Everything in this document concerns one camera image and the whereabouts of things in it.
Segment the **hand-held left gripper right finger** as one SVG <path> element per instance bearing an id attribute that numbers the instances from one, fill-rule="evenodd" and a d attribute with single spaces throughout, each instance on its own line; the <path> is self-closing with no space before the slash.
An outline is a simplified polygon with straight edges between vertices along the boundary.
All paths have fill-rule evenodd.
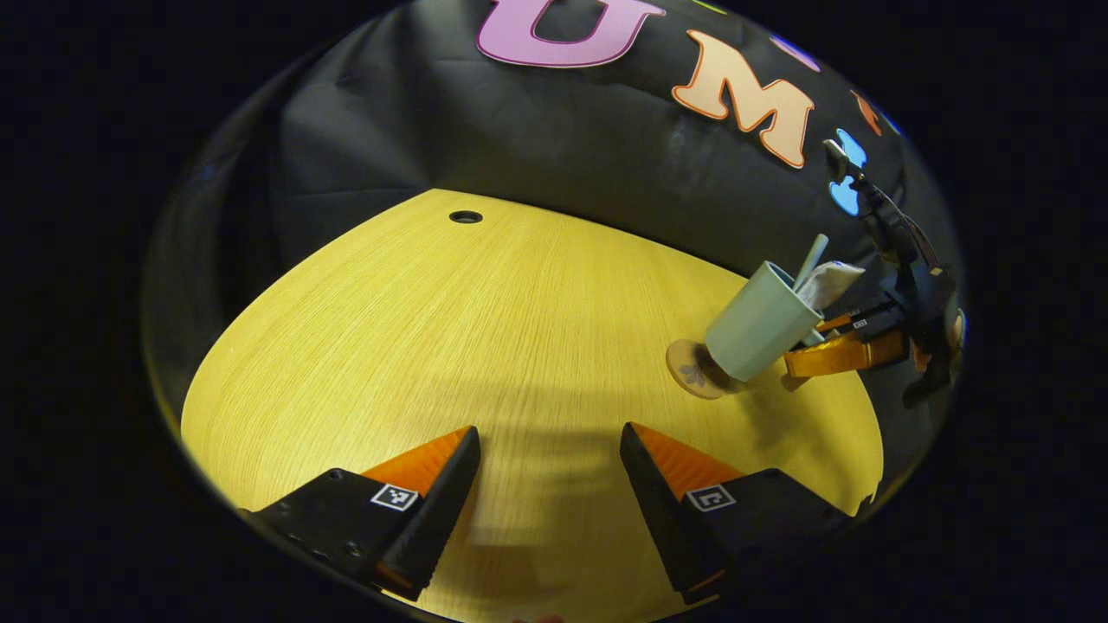
<path id="1" fill-rule="evenodd" d="M 851 519 L 779 469 L 745 473 L 642 423 L 622 427 L 620 461 L 687 604 L 783 581 Z"/>

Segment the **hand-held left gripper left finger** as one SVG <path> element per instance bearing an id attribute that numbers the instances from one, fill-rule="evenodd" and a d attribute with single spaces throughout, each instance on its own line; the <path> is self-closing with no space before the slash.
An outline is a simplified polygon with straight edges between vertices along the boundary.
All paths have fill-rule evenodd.
<path id="1" fill-rule="evenodd" d="M 335 466 L 242 513 L 338 575 L 416 601 L 435 574 L 480 466 L 479 431 L 465 426 L 363 472 Z"/>

